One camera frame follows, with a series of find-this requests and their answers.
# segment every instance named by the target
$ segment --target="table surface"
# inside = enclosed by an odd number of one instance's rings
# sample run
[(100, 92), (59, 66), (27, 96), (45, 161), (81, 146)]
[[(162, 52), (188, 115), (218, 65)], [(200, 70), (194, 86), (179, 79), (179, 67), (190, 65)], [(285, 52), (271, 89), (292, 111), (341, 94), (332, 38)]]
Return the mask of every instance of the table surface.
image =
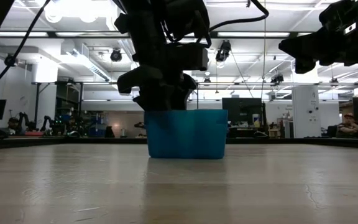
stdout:
[(217, 161), (146, 145), (0, 149), (0, 223), (358, 223), (358, 149), (227, 145)]

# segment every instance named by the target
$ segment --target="blue plastic container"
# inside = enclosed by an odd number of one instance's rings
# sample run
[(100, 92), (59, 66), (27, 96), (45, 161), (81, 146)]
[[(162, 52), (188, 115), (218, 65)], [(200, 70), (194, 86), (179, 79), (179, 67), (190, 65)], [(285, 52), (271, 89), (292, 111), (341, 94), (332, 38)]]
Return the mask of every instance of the blue plastic container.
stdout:
[(151, 158), (222, 159), (227, 111), (145, 112)]

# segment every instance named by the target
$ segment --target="blue bin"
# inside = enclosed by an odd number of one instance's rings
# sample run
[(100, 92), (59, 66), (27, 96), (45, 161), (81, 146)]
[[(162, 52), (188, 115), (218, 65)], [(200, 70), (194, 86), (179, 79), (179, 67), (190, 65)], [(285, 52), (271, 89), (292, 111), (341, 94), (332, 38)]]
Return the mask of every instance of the blue bin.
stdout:
[(222, 159), (227, 111), (145, 112), (151, 158)]

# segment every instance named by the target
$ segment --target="ceiling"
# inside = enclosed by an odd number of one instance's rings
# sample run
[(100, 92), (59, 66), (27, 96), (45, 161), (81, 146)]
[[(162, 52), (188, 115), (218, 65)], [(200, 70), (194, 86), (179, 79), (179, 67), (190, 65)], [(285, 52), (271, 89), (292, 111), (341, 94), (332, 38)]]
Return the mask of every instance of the ceiling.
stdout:
[[(39, 3), (43, 0), (17, 0), (14, 7), (4, 21), (1, 30), (27, 30)], [(255, 7), (245, 7), (245, 1), (236, 0), (206, 0), (209, 19), (211, 25), (231, 19), (242, 19), (246, 17), (257, 17), (262, 13)], [(232, 24), (223, 26), (218, 31), (251, 31), (251, 32), (313, 32), (321, 27), (318, 16), (323, 9), (336, 2), (335, 0), (260, 0), (262, 4), (270, 11), (269, 17), (265, 21), (253, 22), (248, 24)], [(92, 4), (98, 6), (97, 13), (99, 16), (94, 22), (83, 22), (79, 17), (63, 17), (59, 22), (52, 23), (46, 18), (45, 13), (36, 23), (34, 30), (42, 31), (78, 31), (85, 32), (89, 30), (107, 31), (108, 22), (111, 16), (116, 16), (116, 11), (111, 10), (111, 0), (92, 1)], [(248, 82), (262, 82), (262, 76), (265, 75), (267, 82), (270, 82), (272, 75), (277, 73), (283, 74), (285, 82), (291, 81), (291, 65), (293, 58), (278, 49), (280, 39), (229, 39), (232, 45), (232, 54), (226, 60), (223, 67), (217, 68), (215, 55), (216, 49), (221, 45), (222, 39), (213, 39), (213, 44), (208, 50), (209, 67), (208, 72), (211, 80), (219, 82), (241, 82), (244, 79)], [(77, 38), (72, 39), (75, 46), (85, 44), (89, 48), (90, 58), (96, 62), (103, 70), (107, 71), (113, 79), (119, 75), (131, 70), (133, 62), (130, 57), (122, 50), (123, 60), (121, 62), (112, 62), (109, 55), (114, 48), (123, 48), (119, 39), (91, 39)], [(129, 47), (132, 48), (131, 40), (128, 39)], [(0, 39), (0, 45), (14, 45), (9, 39)], [(60, 59), (66, 66), (72, 70), (61, 69), (59, 75), (71, 76), (76, 80), (91, 80), (93, 74), (82, 65), (70, 63), (67, 55), (54, 55)], [(318, 79), (316, 82), (328, 82), (332, 77), (341, 77), (344, 73), (357, 72), (358, 65), (343, 67), (342, 65), (333, 65), (330, 67), (318, 68)], [(206, 78), (205, 72), (193, 71), (192, 76), (199, 82)], [(342, 82), (358, 82), (358, 73), (346, 76)]]

